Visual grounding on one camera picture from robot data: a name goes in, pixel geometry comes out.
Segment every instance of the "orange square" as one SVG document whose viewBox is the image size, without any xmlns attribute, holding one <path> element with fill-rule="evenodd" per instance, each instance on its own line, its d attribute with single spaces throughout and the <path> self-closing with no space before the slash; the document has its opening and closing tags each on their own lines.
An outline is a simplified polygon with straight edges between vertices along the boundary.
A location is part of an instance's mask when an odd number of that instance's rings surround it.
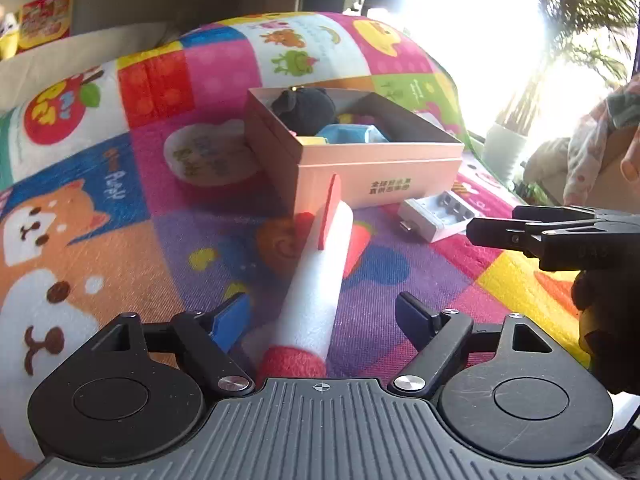
<svg viewBox="0 0 640 480">
<path fill-rule="evenodd" d="M 167 52 L 121 68 L 118 78 L 130 128 L 188 112 L 195 107 L 183 50 Z"/>
</svg>

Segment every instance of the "pink box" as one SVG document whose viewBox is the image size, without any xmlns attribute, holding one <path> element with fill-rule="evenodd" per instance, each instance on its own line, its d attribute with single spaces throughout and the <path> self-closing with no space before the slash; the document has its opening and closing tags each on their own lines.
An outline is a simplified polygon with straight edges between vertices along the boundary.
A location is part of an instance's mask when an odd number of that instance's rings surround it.
<svg viewBox="0 0 640 480">
<path fill-rule="evenodd" d="M 464 144 L 375 92 L 327 89 L 337 113 L 372 115 L 393 142 L 303 146 L 272 113 L 283 88 L 251 88 L 244 134 L 292 214 L 316 213 L 334 173 L 352 208 L 402 202 L 451 189 Z"/>
</svg>

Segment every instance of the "cartoon dog face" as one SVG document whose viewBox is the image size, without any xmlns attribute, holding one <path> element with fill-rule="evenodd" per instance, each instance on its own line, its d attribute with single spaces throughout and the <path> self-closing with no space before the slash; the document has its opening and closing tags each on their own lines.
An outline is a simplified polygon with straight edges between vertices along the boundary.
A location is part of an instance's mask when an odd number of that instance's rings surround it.
<svg viewBox="0 0 640 480">
<path fill-rule="evenodd" d="M 0 222 L 7 267 L 39 258 L 44 251 L 55 253 L 109 221 L 109 215 L 94 210 L 83 185 L 84 180 L 75 180 L 52 193 L 25 200 Z"/>
<path fill-rule="evenodd" d="M 101 279 L 84 283 L 88 294 Z M 98 330 L 94 316 L 69 302 L 71 286 L 49 269 L 36 269 L 9 289 L 0 310 L 0 428 L 24 459 L 43 459 L 27 420 L 34 389 Z"/>
</svg>

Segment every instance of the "green leaf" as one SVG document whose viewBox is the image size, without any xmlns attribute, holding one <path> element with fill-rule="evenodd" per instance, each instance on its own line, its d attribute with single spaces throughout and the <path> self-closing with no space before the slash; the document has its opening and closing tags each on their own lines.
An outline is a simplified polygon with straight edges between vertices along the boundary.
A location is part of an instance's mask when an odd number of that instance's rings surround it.
<svg viewBox="0 0 640 480">
<path fill-rule="evenodd" d="M 94 83 L 88 83 L 80 87 L 80 101 L 88 108 L 97 108 L 100 105 L 100 89 Z"/>
</svg>

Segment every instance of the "patchwork blanket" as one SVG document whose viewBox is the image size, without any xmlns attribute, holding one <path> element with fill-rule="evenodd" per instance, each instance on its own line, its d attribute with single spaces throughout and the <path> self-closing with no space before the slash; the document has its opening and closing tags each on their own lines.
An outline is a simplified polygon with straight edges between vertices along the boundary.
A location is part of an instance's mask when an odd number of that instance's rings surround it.
<svg viewBox="0 0 640 480">
<path fill-rule="evenodd" d="M 292 221 L 243 142 L 244 102 L 248 88 L 301 84 L 376 91 L 465 133 L 452 80 L 410 38 L 302 12 L 207 25 L 0 118 L 2 480 L 43 458 L 26 416 L 31 393 L 119 312 L 168 320 L 246 292 L 250 322 L 236 327 L 231 353 L 255 370 L 298 255 Z M 393 193 L 399 177 L 381 174 L 378 185 Z M 471 155 L 454 190 L 488 216 L 516 203 Z M 354 212 L 370 241 L 342 286 L 332 376 L 386 381 L 415 354 L 394 321 L 403 290 L 481 322 L 523 312 L 585 361 L 568 296 L 575 273 L 541 272 L 464 235 L 429 245 L 402 231 L 397 208 Z"/>
</svg>

